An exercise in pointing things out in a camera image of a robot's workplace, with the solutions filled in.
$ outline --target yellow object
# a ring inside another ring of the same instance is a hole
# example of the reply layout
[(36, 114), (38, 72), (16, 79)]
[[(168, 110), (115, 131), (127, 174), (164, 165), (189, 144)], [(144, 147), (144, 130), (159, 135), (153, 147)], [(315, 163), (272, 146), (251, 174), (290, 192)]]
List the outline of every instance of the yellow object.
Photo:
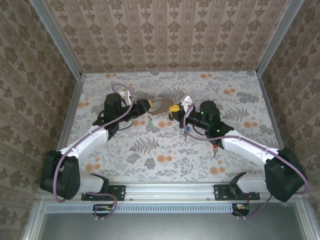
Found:
[(179, 110), (180, 110), (180, 107), (178, 104), (169, 107), (169, 112), (170, 112), (171, 117), (172, 117), (172, 113), (176, 113)]

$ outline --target floral tablecloth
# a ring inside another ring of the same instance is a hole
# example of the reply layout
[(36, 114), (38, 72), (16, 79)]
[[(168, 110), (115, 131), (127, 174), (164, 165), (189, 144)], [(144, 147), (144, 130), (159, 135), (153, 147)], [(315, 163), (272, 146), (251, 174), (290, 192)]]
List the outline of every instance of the floral tablecloth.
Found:
[[(219, 149), (214, 157), (209, 142), (185, 140), (179, 123), (170, 121), (163, 112), (184, 94), (190, 95), (197, 110), (202, 101), (213, 100), (228, 125), (261, 144), (277, 147), (254, 71), (87, 74), (69, 144), (92, 126), (114, 83), (134, 88), (136, 100), (155, 101), (152, 113), (135, 119), (132, 127), (118, 131), (99, 146), (80, 163), (82, 172), (100, 174), (111, 182), (221, 182), (230, 181), (239, 172), (260, 172), (258, 166), (236, 153)], [(123, 122), (120, 128), (128, 125), (130, 122)], [(200, 137), (192, 128), (190, 133)]]

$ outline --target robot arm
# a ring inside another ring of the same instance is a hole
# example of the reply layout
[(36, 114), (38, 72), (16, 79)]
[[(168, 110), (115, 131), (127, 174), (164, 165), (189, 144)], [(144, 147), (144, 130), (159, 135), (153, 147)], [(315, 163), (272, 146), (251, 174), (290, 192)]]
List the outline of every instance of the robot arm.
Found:
[[(122, 99), (124, 99), (126, 105), (124, 107), (122, 106)], [(152, 106), (152, 102), (147, 99), (134, 101), (131, 110), (125, 117), (106, 127), (101, 127), (127, 112), (131, 101), (129, 91), (108, 94), (104, 101), (104, 111), (98, 115), (97, 120), (86, 134), (60, 151), (51, 150), (47, 153), (43, 163), (40, 188), (53, 193), (54, 174), (58, 162), (71, 149), (64, 158), (64, 162), (58, 172), (56, 181), (57, 195), (70, 200), (76, 194), (87, 192), (107, 193), (109, 180), (96, 174), (80, 176), (79, 163), (85, 160), (101, 144), (110, 140), (119, 130), (120, 122), (136, 119), (146, 113)]]
[[(180, 128), (183, 128), (184, 116), (192, 104), (189, 96), (184, 96), (179, 104), (169, 108), (169, 118), (179, 122)], [(200, 104), (200, 111), (197, 112), (195, 107), (191, 110), (186, 118), (186, 125), (191, 124), (195, 127), (205, 130), (205, 136), (208, 139), (226, 137), (217, 140), (210, 140), (211, 144), (217, 145), (222, 149), (233, 151), (249, 161), (259, 166), (263, 173), (248, 174), (242, 172), (238, 174), (231, 182), (236, 182), (238, 189), (243, 193), (259, 192), (271, 193), (276, 199), (286, 202), (300, 187), (303, 186), (302, 178), (289, 166), (283, 164), (276, 157), (267, 152), (284, 158), (287, 162), (296, 167), (304, 176), (301, 164), (292, 150), (284, 148), (282, 150), (263, 146), (258, 142), (242, 136), (233, 127), (221, 121), (220, 111), (213, 101), (204, 101)], [(239, 136), (239, 138), (228, 138), (228, 136)], [(262, 147), (264, 150), (246, 142), (253, 142), (254, 145)]]

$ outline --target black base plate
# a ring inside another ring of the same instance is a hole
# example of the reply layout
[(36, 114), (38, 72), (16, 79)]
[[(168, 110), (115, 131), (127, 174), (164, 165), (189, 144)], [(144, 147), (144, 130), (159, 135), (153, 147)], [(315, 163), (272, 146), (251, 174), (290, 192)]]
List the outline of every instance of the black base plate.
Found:
[[(112, 194), (116, 197), (118, 202), (122, 202), (125, 200), (126, 195), (126, 186), (125, 185), (110, 185), (108, 194)], [(93, 196), (90, 194), (82, 194), (82, 201), (112, 201), (112, 197), (110, 196)]]
[(213, 185), (214, 189), (214, 197), (216, 201), (228, 201), (228, 200), (248, 200), (248, 195), (250, 200), (260, 200), (260, 195), (258, 192), (250, 192), (250, 193), (240, 193), (238, 197), (234, 197), (230, 192), (229, 184), (217, 184)]

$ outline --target damask pattern wall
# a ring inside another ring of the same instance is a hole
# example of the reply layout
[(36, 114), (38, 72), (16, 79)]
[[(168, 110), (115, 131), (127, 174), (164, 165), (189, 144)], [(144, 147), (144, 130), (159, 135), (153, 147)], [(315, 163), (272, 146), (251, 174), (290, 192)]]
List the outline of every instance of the damask pattern wall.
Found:
[(75, 79), (27, 0), (0, 0), (0, 239), (21, 237)]
[(320, 220), (320, 1), (304, 1), (262, 77), (282, 139), (305, 168)]
[(83, 72), (255, 69), (289, 0), (46, 0)]

